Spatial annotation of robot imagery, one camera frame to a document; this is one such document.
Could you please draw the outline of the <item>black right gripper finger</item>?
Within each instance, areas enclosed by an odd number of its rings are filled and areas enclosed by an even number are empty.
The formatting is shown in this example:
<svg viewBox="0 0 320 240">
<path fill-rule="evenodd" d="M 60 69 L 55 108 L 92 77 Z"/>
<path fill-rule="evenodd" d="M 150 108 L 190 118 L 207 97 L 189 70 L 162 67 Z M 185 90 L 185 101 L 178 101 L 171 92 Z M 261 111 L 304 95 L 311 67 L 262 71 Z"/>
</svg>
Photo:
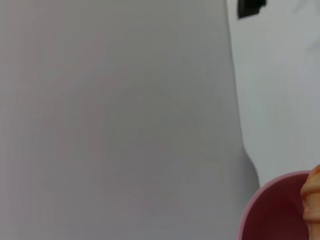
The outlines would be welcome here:
<svg viewBox="0 0 320 240">
<path fill-rule="evenodd" d="M 266 0 L 238 0 L 237 17 L 238 19 L 258 15 L 261 8 L 266 6 Z"/>
</svg>

